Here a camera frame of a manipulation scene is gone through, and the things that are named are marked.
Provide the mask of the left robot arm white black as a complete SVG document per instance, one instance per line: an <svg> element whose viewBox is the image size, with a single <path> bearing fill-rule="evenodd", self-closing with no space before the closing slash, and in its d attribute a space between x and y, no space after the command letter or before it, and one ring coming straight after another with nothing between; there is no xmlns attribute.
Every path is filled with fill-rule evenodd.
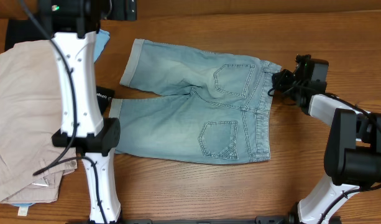
<svg viewBox="0 0 381 224"><path fill-rule="evenodd" d="M124 1L50 0L37 3L42 30L54 47L62 96L62 124L52 136L55 147L77 155L59 155L43 173L68 161L81 160L86 172L91 211L88 223L123 223L114 179L114 150L120 123L100 111L94 74L94 49L101 20L124 12Z"/></svg>

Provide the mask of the light blue denim shorts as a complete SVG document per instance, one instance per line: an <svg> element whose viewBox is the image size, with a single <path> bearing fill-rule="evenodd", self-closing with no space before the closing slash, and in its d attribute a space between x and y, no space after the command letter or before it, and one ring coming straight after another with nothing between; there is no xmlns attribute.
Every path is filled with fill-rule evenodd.
<svg viewBox="0 0 381 224"><path fill-rule="evenodd" d="M280 69L248 55L136 39L120 83L154 97L112 101L116 152L199 164L269 160L269 90Z"/></svg>

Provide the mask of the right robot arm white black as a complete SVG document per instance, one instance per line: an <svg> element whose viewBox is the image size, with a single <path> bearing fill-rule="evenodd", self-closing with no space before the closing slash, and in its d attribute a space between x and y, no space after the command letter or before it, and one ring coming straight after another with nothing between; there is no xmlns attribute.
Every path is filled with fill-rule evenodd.
<svg viewBox="0 0 381 224"><path fill-rule="evenodd" d="M381 113L367 112L325 91L316 71L284 70L273 90L288 93L305 113L330 127L322 179L286 216L256 223L340 223L335 213L354 195L381 189Z"/></svg>

